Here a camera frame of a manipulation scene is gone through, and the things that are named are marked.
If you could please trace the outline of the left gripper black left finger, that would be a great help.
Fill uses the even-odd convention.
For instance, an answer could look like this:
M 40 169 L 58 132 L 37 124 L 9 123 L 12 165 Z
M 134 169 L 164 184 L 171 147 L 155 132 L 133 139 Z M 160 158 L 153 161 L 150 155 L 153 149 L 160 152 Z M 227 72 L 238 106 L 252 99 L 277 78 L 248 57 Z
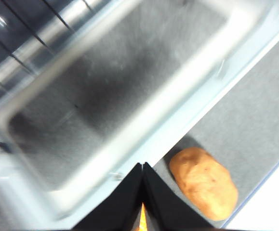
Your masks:
M 110 196 L 83 218 L 73 230 L 131 230 L 141 203 L 142 176 L 142 165 L 137 163 Z

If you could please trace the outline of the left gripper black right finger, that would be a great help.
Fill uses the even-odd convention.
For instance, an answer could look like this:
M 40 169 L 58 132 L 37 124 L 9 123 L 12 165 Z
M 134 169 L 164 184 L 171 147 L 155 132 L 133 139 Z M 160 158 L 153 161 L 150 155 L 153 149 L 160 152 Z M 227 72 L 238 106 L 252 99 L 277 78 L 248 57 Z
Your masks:
M 143 164 L 143 202 L 159 231 L 216 230 L 179 198 L 148 163 Z

